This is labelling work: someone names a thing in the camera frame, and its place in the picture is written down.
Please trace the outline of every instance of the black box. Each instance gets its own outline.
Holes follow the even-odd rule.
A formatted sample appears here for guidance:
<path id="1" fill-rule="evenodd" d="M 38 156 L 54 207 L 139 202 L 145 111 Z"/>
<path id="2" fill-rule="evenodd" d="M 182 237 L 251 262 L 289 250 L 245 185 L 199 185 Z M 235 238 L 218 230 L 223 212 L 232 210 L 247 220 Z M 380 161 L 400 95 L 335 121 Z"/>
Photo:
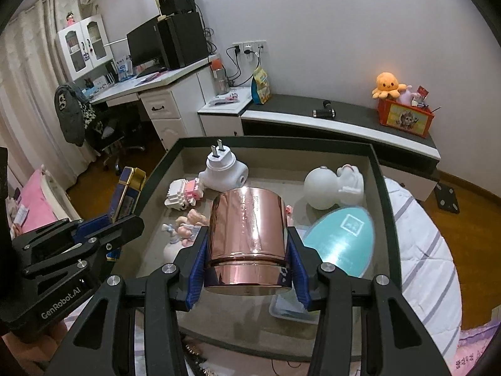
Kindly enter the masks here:
<path id="1" fill-rule="evenodd" d="M 195 0 L 158 0 L 163 15 L 184 14 L 196 11 Z"/>
<path id="2" fill-rule="evenodd" d="M 161 19 L 156 27 L 167 68 L 178 69 L 209 56 L 204 28 L 196 11 L 171 15 Z"/>

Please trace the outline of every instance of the orange octopus plush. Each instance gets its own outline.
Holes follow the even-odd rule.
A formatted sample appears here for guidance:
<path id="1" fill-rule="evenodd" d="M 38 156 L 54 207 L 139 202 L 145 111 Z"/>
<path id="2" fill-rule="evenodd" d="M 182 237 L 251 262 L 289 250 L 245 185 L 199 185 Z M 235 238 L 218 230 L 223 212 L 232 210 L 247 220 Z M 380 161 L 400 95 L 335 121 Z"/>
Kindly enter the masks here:
<path id="1" fill-rule="evenodd" d="M 386 99 L 390 95 L 393 99 L 400 97 L 400 92 L 407 88 L 403 83 L 399 84 L 394 74 L 383 72 L 376 78 L 377 88 L 372 91 L 372 98 Z"/>

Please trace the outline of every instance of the rose gold cylinder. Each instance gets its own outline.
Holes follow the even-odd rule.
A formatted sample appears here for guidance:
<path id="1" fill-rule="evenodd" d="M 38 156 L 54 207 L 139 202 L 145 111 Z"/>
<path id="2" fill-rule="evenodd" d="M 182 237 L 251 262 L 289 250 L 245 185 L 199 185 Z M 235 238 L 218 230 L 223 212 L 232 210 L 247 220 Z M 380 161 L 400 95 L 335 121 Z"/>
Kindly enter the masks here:
<path id="1" fill-rule="evenodd" d="M 231 295 L 269 295 L 291 288 L 285 204 L 274 192 L 238 188 L 212 204 L 204 286 Z"/>

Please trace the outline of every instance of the red box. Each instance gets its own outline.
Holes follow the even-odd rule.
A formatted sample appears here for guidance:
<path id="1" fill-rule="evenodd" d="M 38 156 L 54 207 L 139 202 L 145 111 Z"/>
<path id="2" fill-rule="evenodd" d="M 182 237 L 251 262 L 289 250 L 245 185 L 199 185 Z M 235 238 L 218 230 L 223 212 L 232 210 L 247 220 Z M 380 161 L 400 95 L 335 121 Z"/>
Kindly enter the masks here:
<path id="1" fill-rule="evenodd" d="M 377 106 L 379 122 L 383 126 L 408 131 L 426 137 L 434 114 L 430 109 L 400 104 L 394 100 L 379 99 Z"/>

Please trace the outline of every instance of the beige curtain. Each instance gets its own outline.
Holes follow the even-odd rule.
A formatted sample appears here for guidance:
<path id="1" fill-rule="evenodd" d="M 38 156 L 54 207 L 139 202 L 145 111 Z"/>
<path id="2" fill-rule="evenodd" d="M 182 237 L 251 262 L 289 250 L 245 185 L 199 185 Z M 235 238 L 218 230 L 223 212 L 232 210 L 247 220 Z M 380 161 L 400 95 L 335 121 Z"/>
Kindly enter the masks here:
<path id="1" fill-rule="evenodd" d="M 56 51 L 66 15 L 81 20 L 78 0 L 39 0 L 0 35 L 0 145 L 21 183 L 44 164 L 68 188 L 95 159 L 94 152 L 68 144 L 54 110 L 54 93 L 67 78 Z"/>

